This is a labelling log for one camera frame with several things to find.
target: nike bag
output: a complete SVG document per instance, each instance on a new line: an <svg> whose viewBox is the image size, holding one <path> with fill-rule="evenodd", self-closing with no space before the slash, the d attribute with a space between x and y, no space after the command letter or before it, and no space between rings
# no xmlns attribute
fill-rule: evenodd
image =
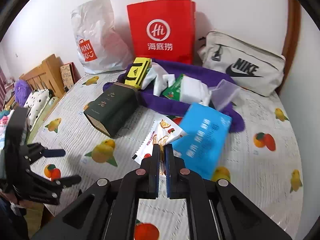
<svg viewBox="0 0 320 240"><path fill-rule="evenodd" d="M232 36L209 32L206 46L198 51L203 67L228 74L237 85L268 97L284 76L283 56Z"/></svg>
<svg viewBox="0 0 320 240"><path fill-rule="evenodd" d="M78 57L87 74L123 70L132 61L128 46L114 30L110 0L91 0L71 13Z"/></svg>
<svg viewBox="0 0 320 240"><path fill-rule="evenodd" d="M192 64L195 9L191 0L154 0L128 5L136 57Z"/></svg>

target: yellow adidas box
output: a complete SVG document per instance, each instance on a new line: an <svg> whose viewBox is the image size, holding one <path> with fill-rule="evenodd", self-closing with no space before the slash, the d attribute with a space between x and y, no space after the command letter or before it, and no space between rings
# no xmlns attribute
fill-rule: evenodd
<svg viewBox="0 0 320 240"><path fill-rule="evenodd" d="M124 83L140 89L146 70L151 63L151 58L136 57L130 68Z"/></svg>

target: hi logo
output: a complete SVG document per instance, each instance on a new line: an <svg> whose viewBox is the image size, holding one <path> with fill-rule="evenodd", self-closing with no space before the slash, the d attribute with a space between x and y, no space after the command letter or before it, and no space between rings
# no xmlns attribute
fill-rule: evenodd
<svg viewBox="0 0 320 240"><path fill-rule="evenodd" d="M170 26L164 20L152 20L147 25L147 34L154 41L164 41L170 35Z"/></svg>
<svg viewBox="0 0 320 240"><path fill-rule="evenodd" d="M258 66L245 61L244 59L238 58L236 63L231 64L226 69L226 74L228 74L230 77L262 77L262 76L256 76L254 72L258 70Z"/></svg>

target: white wall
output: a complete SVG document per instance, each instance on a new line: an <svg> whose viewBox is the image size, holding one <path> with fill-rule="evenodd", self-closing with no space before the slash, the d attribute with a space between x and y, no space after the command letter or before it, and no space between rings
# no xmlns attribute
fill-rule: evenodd
<svg viewBox="0 0 320 240"><path fill-rule="evenodd" d="M4 57L2 45L0 43L0 68L6 78L11 77L10 70L8 69L7 60Z"/></svg>
<svg viewBox="0 0 320 240"><path fill-rule="evenodd" d="M320 215L320 31L302 9L295 59L280 99L299 145L303 206L296 240L303 239Z"/></svg>
<svg viewBox="0 0 320 240"><path fill-rule="evenodd" d="M15 78L52 53L67 63L77 59L70 13L89 0L30 0L11 24L1 44ZM286 33L287 0L194 0L196 38L218 28L250 43L281 53ZM116 31L132 49L126 5L141 0L111 0Z"/></svg>

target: screw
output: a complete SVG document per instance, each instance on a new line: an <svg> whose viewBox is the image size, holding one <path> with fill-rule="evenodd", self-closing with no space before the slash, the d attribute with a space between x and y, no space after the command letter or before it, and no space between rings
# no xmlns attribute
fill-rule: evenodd
<svg viewBox="0 0 320 240"><path fill-rule="evenodd" d="M228 186L229 182L226 179L219 179L218 184L221 187L226 187L226 186Z"/></svg>
<svg viewBox="0 0 320 240"><path fill-rule="evenodd" d="M99 179L97 181L98 186L105 186L107 183L108 183L107 179L104 179L104 178Z"/></svg>
<svg viewBox="0 0 320 240"><path fill-rule="evenodd" d="M181 173L182 175L188 175L188 174L190 174L190 170L187 169L187 168L183 168L183 169L180 170L180 173Z"/></svg>
<svg viewBox="0 0 320 240"><path fill-rule="evenodd" d="M137 169L136 174L137 175L144 175L144 174L146 174L146 170L145 169Z"/></svg>

